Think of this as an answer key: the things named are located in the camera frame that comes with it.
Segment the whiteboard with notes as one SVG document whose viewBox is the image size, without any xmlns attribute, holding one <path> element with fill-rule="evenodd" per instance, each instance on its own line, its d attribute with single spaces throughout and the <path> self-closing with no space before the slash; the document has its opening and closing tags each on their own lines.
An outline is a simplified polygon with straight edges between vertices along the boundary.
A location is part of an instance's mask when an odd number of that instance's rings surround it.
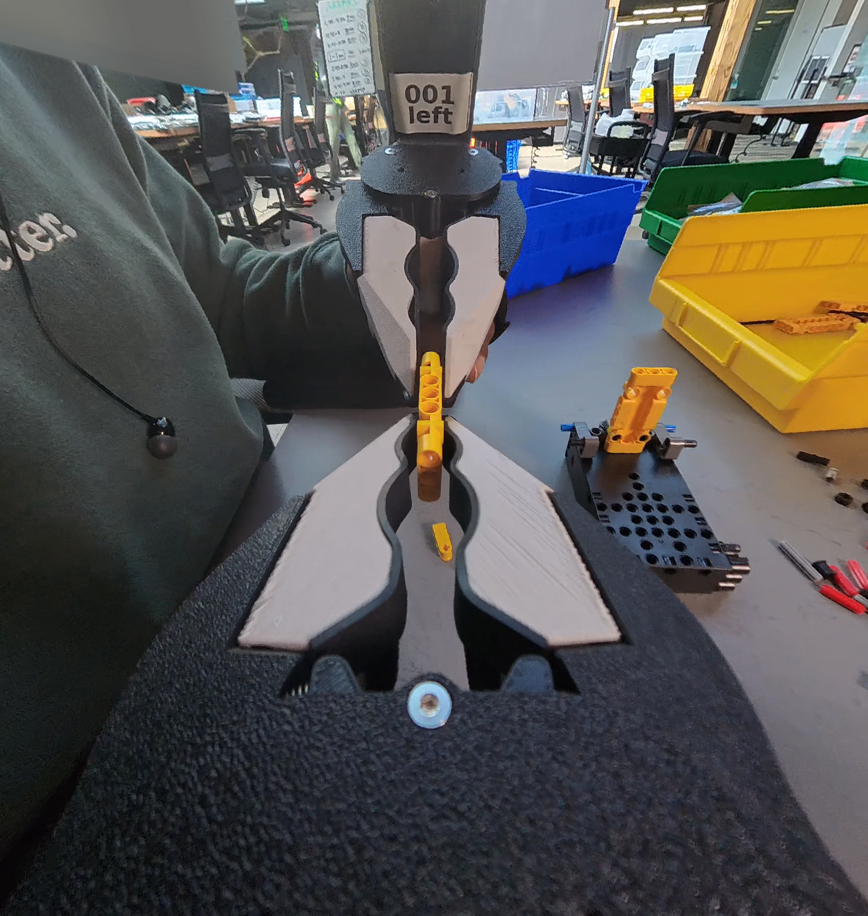
<svg viewBox="0 0 868 916">
<path fill-rule="evenodd" d="M 329 93 L 375 94 L 368 2 L 319 1 L 317 13 Z"/>
</svg>

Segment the pile of small lego pins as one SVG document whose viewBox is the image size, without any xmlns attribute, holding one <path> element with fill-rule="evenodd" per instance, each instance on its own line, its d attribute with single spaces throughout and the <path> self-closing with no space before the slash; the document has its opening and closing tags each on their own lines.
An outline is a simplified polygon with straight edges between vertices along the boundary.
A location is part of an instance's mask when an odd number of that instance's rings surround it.
<svg viewBox="0 0 868 916">
<path fill-rule="evenodd" d="M 859 486 L 868 493 L 868 478 Z M 862 510 L 868 515 L 868 500 L 863 502 Z M 819 594 L 853 614 L 868 616 L 868 573 L 861 563 L 850 559 L 839 566 L 810 560 L 787 541 L 775 541 L 774 545 Z"/>
</svg>

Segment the black lego base frame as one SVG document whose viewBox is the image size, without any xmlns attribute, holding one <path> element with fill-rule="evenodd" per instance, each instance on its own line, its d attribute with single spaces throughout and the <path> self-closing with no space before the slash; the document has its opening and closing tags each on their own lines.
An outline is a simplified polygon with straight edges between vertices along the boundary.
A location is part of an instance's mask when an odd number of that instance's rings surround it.
<svg viewBox="0 0 868 916">
<path fill-rule="evenodd" d="M 742 548 L 714 534 L 677 466 L 695 440 L 658 425 L 639 452 L 610 452 L 607 421 L 560 429 L 577 502 L 672 591 L 733 592 L 749 574 Z"/>
</svg>

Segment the black office chair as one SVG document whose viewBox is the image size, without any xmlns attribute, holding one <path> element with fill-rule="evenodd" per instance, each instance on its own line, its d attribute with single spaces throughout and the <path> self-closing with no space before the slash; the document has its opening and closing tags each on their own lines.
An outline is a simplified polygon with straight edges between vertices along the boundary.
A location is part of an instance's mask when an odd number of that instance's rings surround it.
<svg viewBox="0 0 868 916">
<path fill-rule="evenodd" d="M 293 75 L 281 69 L 277 70 L 278 95 L 280 99 L 279 150 L 286 167 L 286 177 L 282 180 L 282 196 L 286 205 L 295 208 L 309 208 L 316 199 L 304 199 L 303 188 L 319 189 L 314 182 L 312 166 L 303 161 L 303 149 L 297 134 L 293 113 Z"/>
<path fill-rule="evenodd" d="M 729 160 L 689 146 L 682 150 L 670 151 L 670 144 L 677 131 L 677 113 L 674 98 L 676 54 L 664 60 L 656 60 L 652 76 L 654 89 L 654 120 L 646 151 L 640 166 L 641 175 L 651 188 L 659 173 L 667 167 L 706 166 L 727 164 Z"/>
<path fill-rule="evenodd" d="M 590 140 L 597 137 L 600 117 L 608 113 L 607 90 L 600 88 L 599 101 L 594 105 L 595 89 L 595 83 L 579 87 L 570 85 L 566 88 L 566 122 L 562 148 L 568 158 L 582 156 L 588 129 L 591 129 Z"/>
<path fill-rule="evenodd" d="M 202 194 L 217 217 L 229 216 L 232 226 L 219 222 L 223 239 L 244 238 L 264 248 L 264 233 L 252 206 L 249 184 L 234 156 L 232 126 L 227 98 L 222 94 L 194 92 L 203 167 L 208 188 Z"/>
</svg>

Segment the grey metal pole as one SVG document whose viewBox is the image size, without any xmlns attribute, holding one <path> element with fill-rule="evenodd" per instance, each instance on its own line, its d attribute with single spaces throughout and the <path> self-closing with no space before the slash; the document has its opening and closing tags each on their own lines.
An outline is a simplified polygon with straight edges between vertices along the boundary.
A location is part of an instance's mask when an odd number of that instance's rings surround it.
<svg viewBox="0 0 868 916">
<path fill-rule="evenodd" d="M 589 175 L 592 171 L 590 146 L 595 134 L 595 125 L 599 116 L 600 95 L 603 81 L 607 72 L 607 65 L 610 59 L 611 39 L 616 28 L 616 18 L 618 15 L 619 5 L 619 1 L 608 1 L 606 3 L 604 30 L 600 43 L 600 51 L 597 57 L 595 73 L 593 75 L 592 93 L 585 122 L 584 140 L 578 167 L 578 172 L 584 175 Z"/>
</svg>

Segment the office desk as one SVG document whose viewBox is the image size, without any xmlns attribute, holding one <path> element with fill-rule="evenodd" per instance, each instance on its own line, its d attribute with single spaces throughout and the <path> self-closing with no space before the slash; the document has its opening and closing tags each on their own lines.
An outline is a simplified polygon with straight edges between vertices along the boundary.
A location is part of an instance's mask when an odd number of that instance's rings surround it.
<svg viewBox="0 0 868 916">
<path fill-rule="evenodd" d="M 728 160 L 735 138 L 748 135 L 753 121 L 763 118 L 767 128 L 786 120 L 806 127 L 797 142 L 794 158 L 809 157 L 825 125 L 847 123 L 868 115 L 868 100 L 688 100 L 677 104 L 675 126 L 691 127 L 689 147 L 692 155 L 714 155 Z"/>
<path fill-rule="evenodd" d="M 129 115 L 128 121 L 135 134 L 152 147 L 164 151 L 175 149 L 199 140 L 197 114 Z M 280 129 L 278 116 L 263 117 L 258 113 L 230 113 L 231 129 Z"/>
</svg>

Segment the green storage bin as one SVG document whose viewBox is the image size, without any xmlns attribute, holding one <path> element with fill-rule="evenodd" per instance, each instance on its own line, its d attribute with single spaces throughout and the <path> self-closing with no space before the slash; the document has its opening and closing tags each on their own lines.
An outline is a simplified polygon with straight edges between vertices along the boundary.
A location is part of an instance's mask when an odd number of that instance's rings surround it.
<svg viewBox="0 0 868 916">
<path fill-rule="evenodd" d="M 868 204 L 868 158 L 846 156 L 827 164 L 819 157 L 803 157 L 665 168 L 639 223 L 648 246 L 667 254 L 689 217 L 689 206 L 712 203 L 731 192 L 743 200 L 743 213 Z"/>
</svg>

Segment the blue storage bin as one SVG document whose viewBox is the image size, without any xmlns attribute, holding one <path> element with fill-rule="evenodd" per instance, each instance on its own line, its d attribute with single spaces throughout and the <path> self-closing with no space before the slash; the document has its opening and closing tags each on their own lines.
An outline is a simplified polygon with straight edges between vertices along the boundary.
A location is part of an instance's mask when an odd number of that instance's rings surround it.
<svg viewBox="0 0 868 916">
<path fill-rule="evenodd" d="M 646 188 L 641 179 L 540 169 L 503 180 L 516 185 L 527 219 L 510 299 L 612 265 Z"/>
</svg>

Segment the yellow storage bin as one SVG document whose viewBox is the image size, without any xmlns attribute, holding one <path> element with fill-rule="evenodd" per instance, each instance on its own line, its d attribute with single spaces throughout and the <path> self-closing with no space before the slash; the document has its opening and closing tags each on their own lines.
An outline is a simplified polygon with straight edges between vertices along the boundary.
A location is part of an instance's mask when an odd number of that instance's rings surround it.
<svg viewBox="0 0 868 916">
<path fill-rule="evenodd" d="M 649 296 L 663 329 L 778 431 L 868 429 L 868 321 L 774 330 L 822 301 L 868 302 L 868 204 L 691 217 Z"/>
</svg>

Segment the wooden support post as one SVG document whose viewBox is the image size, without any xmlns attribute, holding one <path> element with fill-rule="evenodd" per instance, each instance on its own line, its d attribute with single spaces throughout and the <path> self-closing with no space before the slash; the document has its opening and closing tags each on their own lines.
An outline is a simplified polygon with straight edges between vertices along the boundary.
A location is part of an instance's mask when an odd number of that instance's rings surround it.
<svg viewBox="0 0 868 916">
<path fill-rule="evenodd" d="M 702 101 L 723 101 L 743 48 L 757 1 L 725 3 L 716 43 L 710 55 L 705 80 L 699 93 Z"/>
</svg>

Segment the black hoodie drawstring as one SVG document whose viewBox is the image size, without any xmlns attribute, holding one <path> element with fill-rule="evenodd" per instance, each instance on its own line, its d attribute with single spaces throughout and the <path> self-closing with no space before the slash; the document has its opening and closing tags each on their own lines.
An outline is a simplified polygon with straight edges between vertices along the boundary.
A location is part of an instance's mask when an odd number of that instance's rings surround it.
<svg viewBox="0 0 868 916">
<path fill-rule="evenodd" d="M 74 372 L 77 372 L 88 383 L 94 385 L 96 389 L 105 395 L 108 399 L 128 410 L 132 415 L 145 423 L 146 449 L 154 459 L 166 460 L 173 457 L 176 454 L 178 448 L 178 437 L 173 421 L 165 416 L 155 417 L 130 404 L 128 400 L 112 391 L 107 385 L 96 378 L 95 375 L 86 370 L 78 361 L 73 358 L 71 354 L 68 353 L 68 351 L 63 347 L 59 340 L 56 339 L 51 327 L 48 325 L 38 306 L 31 286 L 29 274 L 26 270 L 21 254 L 17 249 L 17 243 L 15 242 L 14 234 L 12 231 L 10 217 L 8 216 L 5 200 L 3 198 L 1 183 L 0 229 L 2 231 L 3 237 L 9 244 L 10 256 L 12 257 L 13 265 L 16 269 L 17 275 L 20 278 L 21 286 L 24 292 L 24 296 L 26 297 L 30 312 L 43 337 L 50 344 L 50 347 L 55 350 L 61 360 L 64 360 L 73 369 Z"/>
</svg>

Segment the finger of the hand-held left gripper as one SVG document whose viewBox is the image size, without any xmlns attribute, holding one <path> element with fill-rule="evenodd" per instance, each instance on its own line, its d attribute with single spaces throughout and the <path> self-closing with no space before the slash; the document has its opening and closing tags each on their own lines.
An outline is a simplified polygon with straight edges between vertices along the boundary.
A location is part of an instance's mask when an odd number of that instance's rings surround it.
<svg viewBox="0 0 868 916">
<path fill-rule="evenodd" d="M 449 226 L 445 236 L 455 271 L 446 288 L 451 314 L 445 324 L 444 386 L 460 386 L 481 353 L 504 292 L 500 221 L 470 216 Z"/>
<path fill-rule="evenodd" d="M 406 265 L 417 231 L 391 215 L 368 215 L 362 223 L 361 303 L 392 374 L 405 397 L 416 386 L 417 328 L 411 315 L 415 287 Z"/>
</svg>

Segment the person's left hand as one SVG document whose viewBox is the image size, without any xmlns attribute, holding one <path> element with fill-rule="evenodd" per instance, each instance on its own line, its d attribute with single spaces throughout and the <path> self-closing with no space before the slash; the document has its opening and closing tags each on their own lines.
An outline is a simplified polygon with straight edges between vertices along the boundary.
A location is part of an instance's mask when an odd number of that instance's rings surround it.
<svg viewBox="0 0 868 916">
<path fill-rule="evenodd" d="M 475 383 L 481 377 L 481 374 L 483 373 L 485 363 L 486 363 L 488 353 L 489 353 L 490 344 L 494 336 L 494 331 L 495 331 L 495 325 L 494 323 L 492 323 L 492 325 L 489 327 L 486 333 L 485 340 L 481 346 L 480 352 L 478 356 L 476 357 L 475 362 L 473 363 L 471 371 L 466 376 L 466 381 L 469 384 Z"/>
</svg>

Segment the yellow lego beam piece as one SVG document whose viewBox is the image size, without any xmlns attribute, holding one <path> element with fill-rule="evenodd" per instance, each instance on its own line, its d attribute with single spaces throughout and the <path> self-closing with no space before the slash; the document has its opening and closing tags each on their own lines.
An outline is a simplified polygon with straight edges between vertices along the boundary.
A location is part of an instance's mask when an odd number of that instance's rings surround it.
<svg viewBox="0 0 868 916">
<path fill-rule="evenodd" d="M 423 502 L 440 499 L 445 429 L 443 368 L 436 352 L 426 352 L 419 364 L 417 415 L 417 493 Z"/>
</svg>

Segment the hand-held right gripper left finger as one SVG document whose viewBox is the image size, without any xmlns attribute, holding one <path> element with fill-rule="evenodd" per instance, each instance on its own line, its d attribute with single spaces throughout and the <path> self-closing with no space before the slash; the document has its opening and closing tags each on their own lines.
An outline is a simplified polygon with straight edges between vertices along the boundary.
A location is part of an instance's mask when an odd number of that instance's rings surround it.
<svg viewBox="0 0 868 916">
<path fill-rule="evenodd" d="M 310 492 L 238 637 L 295 653 L 385 653 L 405 628 L 397 531 L 413 507 L 412 417 L 397 420 Z"/>
</svg>

